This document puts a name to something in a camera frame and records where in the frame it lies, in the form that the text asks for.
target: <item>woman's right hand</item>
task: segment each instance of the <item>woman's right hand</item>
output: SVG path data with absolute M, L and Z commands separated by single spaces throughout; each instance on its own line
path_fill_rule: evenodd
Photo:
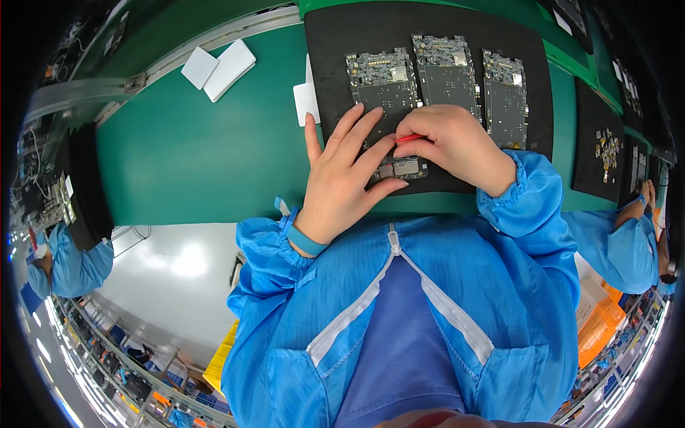
M 414 109 L 397 126 L 397 137 L 428 138 L 398 143 L 394 156 L 421 156 L 491 197 L 500 197 L 516 181 L 514 160 L 497 147 L 471 113 L 456 105 Z

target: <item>hair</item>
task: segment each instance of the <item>hair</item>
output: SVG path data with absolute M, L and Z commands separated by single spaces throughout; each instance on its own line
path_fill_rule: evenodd
M 664 284 L 673 284 L 677 279 L 675 275 L 671 275 L 670 273 L 661 275 L 659 278 L 661 278 L 661 282 Z

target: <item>yellow bin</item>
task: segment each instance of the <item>yellow bin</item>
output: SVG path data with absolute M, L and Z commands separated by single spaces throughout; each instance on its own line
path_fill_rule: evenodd
M 226 357 L 231 351 L 233 344 L 236 342 L 237 331 L 238 320 L 233 323 L 231 329 L 228 331 L 228 334 L 219 346 L 219 349 L 216 350 L 214 357 L 212 357 L 212 361 L 210 361 L 209 366 L 207 366 L 207 370 L 205 370 L 204 374 L 202 374 L 202 377 L 204 377 L 205 380 L 219 392 L 221 392 L 221 371 L 223 370 L 223 364 L 226 362 Z

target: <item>woman's left hand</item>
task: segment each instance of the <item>woman's left hand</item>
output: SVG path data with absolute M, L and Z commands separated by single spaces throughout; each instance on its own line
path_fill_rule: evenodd
M 363 112 L 364 106 L 359 103 L 345 113 L 324 150 L 316 136 L 314 117 L 307 113 L 305 119 L 304 133 L 311 171 L 304 205 L 292 225 L 320 244 L 329 244 L 371 211 L 378 201 L 409 184 L 391 178 L 375 184 L 368 191 L 364 189 L 380 162 L 394 147 L 395 135 L 383 137 L 355 161 L 362 143 L 383 116 L 383 109 L 375 108 L 359 119 Z M 293 248 L 311 257 L 295 245 Z

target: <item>stack of white cards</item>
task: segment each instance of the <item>stack of white cards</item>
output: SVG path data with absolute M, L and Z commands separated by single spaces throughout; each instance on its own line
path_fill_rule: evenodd
M 195 48 L 181 73 L 198 89 L 204 89 L 213 103 L 238 79 L 254 67 L 255 56 L 242 40 L 236 40 L 218 58 Z

